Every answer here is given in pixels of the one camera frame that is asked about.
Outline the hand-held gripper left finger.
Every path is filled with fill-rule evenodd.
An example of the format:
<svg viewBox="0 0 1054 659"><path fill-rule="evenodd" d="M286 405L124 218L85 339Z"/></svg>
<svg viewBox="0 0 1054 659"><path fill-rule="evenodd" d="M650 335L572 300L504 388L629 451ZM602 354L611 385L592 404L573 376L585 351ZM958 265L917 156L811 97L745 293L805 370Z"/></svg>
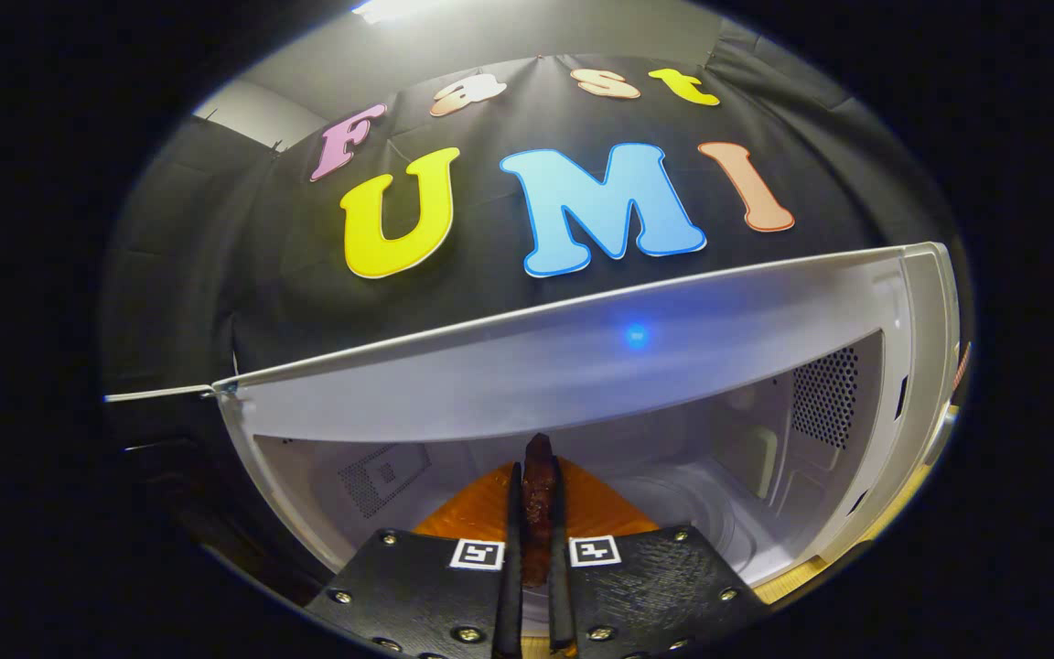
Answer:
<svg viewBox="0 0 1054 659"><path fill-rule="evenodd" d="M522 465L503 484L501 541L380 528L305 614L380 658L522 656Z"/></svg>

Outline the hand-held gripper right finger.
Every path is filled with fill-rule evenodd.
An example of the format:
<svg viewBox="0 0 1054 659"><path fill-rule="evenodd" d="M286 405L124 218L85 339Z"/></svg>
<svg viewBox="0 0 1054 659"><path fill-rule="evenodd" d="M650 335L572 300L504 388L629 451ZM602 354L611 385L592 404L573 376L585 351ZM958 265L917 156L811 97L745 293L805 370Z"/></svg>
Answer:
<svg viewBox="0 0 1054 659"><path fill-rule="evenodd" d="M554 459L551 642L577 658L710 658L770 607L689 524L579 535L583 521L623 521L620 497L586 487Z"/></svg>

